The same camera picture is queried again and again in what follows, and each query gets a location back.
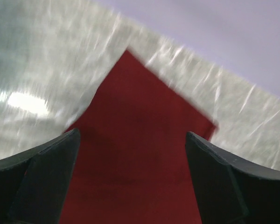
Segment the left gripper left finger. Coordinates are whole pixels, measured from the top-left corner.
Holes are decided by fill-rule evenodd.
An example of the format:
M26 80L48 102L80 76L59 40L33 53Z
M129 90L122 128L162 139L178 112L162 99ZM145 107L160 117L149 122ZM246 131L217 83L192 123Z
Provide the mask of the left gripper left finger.
M0 224L57 224L80 146L72 129L0 160Z

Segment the dark red t-shirt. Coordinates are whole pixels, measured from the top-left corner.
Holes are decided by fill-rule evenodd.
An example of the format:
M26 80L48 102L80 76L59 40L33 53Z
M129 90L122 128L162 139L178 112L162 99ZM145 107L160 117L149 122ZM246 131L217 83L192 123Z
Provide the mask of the dark red t-shirt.
M216 125L125 51L72 125L80 149L62 224L199 224L187 132Z

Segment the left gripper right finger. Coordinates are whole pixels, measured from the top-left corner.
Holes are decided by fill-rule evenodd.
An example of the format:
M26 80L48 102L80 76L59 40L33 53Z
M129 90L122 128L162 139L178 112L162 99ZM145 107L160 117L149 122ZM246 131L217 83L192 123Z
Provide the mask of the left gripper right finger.
M280 171L224 149L193 132L185 150L204 224L280 224Z

